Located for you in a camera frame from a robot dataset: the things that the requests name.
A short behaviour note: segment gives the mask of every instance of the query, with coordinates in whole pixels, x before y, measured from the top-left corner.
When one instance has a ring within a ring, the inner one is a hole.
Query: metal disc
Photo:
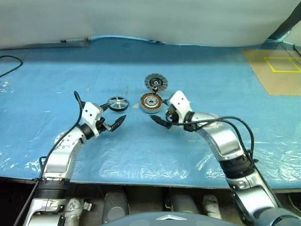
[[[159,73],[153,73],[146,76],[144,84],[147,89],[154,92],[164,91],[168,86],[167,79]]]
[[[128,100],[124,97],[111,97],[108,104],[111,104],[109,108],[115,112],[122,112],[128,108]]]
[[[157,113],[161,110],[162,98],[158,94],[145,93],[140,98],[140,105],[146,113]]]

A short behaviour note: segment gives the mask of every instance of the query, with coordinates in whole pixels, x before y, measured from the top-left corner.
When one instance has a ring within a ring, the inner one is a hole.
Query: blue table surface
[[[163,98],[182,90],[194,111],[234,115],[250,125],[257,166],[273,188],[301,185],[301,99],[268,95],[241,48],[102,38],[86,48],[0,51],[4,54],[24,65],[0,78],[0,176],[38,176],[39,157],[77,119],[76,90],[85,101],[103,104],[120,95],[130,106],[120,128],[83,147],[72,181],[226,187],[206,141],[177,127],[168,131],[137,107],[148,91],[144,78],[158,72],[168,79]],[[1,59],[0,74],[15,65]],[[103,116],[112,123],[124,113],[108,110]],[[165,109],[157,115],[164,114]],[[239,128],[249,146],[247,131]]]

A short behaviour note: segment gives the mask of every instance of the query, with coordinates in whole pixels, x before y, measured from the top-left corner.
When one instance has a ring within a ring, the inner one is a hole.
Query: silver robot arm segment
[[[60,213],[64,211],[66,205],[66,192],[77,154],[87,140],[98,137],[105,130],[114,131],[125,119],[125,116],[122,116],[110,126],[102,117],[102,113],[109,105],[98,106],[90,102],[83,102],[82,105],[84,105],[81,118],[83,124],[66,134],[50,154],[23,226],[37,226],[41,223],[64,225],[64,217]],[[55,143],[63,134],[56,137]]]
[[[151,116],[152,119],[167,128],[174,124],[187,131],[196,131],[208,142],[213,155],[223,169],[232,189],[237,210],[245,223],[257,224],[260,214],[271,208],[286,211],[278,208],[272,191],[264,183],[253,160],[247,156],[248,153],[243,150],[238,138],[225,126],[225,123],[221,121],[192,123],[201,120],[218,120],[218,117],[214,114],[193,112],[182,91],[175,92],[167,103],[169,109],[166,112],[166,119],[169,121],[163,121],[157,116]]]

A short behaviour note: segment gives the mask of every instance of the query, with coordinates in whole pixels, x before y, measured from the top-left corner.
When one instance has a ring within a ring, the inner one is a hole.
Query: robotic arm
[[[294,222],[300,225],[301,221],[296,215],[279,208],[276,196],[243,144],[225,127],[224,120],[213,114],[193,112],[181,91],[175,92],[165,103],[169,105],[166,121],[158,116],[151,116],[152,119],[168,129],[172,125],[179,125],[186,131],[196,131],[208,142],[232,189],[233,199],[243,222],[265,226],[283,223],[293,225]]]
[[[107,130],[113,132],[125,119],[118,118],[113,125],[106,124],[102,113],[110,106],[99,106],[91,102],[79,101],[82,105],[82,125],[75,126],[69,133],[61,133],[55,143],[64,135],[42,168],[43,174],[38,182],[23,226],[63,226],[66,205],[66,192],[73,174],[77,154],[87,140],[98,137]]]

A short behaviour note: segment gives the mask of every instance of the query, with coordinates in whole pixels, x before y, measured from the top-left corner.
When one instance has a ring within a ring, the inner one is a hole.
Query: brown cardboard
[[[243,49],[245,58],[270,95],[301,96],[301,57],[285,50]]]

